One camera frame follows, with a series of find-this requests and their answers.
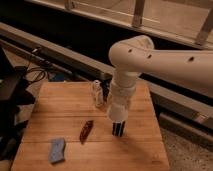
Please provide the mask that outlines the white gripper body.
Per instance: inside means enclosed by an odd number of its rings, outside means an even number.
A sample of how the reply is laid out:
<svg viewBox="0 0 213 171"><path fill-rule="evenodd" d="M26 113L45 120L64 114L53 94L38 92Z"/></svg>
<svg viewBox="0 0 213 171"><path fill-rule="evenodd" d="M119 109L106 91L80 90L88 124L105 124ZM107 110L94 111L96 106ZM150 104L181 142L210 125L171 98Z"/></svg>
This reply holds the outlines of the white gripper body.
<svg viewBox="0 0 213 171"><path fill-rule="evenodd" d="M112 121L126 121L131 97L135 93L136 85L123 87L118 85L114 80L110 83L111 96L107 114Z"/></svg>

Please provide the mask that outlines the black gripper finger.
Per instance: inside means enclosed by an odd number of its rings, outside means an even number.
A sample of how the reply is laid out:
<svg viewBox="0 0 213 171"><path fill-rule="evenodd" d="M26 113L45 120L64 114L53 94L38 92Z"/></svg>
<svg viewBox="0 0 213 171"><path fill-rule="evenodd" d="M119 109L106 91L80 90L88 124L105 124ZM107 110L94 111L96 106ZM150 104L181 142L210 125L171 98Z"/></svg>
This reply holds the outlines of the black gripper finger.
<svg viewBox="0 0 213 171"><path fill-rule="evenodd" d="M114 136L118 136L118 133L117 133L117 129L118 129L118 123L113 123L113 130L112 130L112 134Z"/></svg>
<svg viewBox="0 0 213 171"><path fill-rule="evenodd" d="M120 129L119 129L119 137L122 137L122 135L123 135L123 131L124 131L124 128L125 128L125 121L124 122L122 122L121 124L120 124Z"/></svg>

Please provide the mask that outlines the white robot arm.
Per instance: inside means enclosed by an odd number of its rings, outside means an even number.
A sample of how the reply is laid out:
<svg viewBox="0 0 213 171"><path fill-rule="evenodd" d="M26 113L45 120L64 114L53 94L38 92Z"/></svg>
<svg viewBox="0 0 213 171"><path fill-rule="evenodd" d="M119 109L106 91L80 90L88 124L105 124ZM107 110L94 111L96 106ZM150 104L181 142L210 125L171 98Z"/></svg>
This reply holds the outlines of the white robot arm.
<svg viewBox="0 0 213 171"><path fill-rule="evenodd" d="M141 35L114 43L108 56L115 67L107 109L114 136L123 135L129 103L141 74L185 88L213 103L212 50L156 50L152 39Z"/></svg>

